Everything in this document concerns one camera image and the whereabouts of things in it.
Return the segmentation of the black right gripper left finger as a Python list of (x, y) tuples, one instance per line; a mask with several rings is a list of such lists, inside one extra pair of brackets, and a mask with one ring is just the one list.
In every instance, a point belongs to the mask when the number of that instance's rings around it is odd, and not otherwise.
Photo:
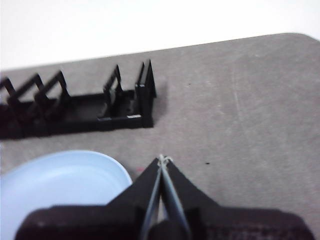
[(160, 182), (154, 159), (134, 183), (107, 204), (55, 205), (32, 211), (16, 240), (147, 240), (149, 210)]

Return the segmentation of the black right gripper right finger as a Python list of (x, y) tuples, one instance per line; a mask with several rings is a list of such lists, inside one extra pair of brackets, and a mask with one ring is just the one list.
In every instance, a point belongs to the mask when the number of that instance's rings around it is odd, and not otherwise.
[(167, 171), (194, 240), (311, 240), (298, 215), (279, 209), (223, 206), (197, 188), (174, 165)]

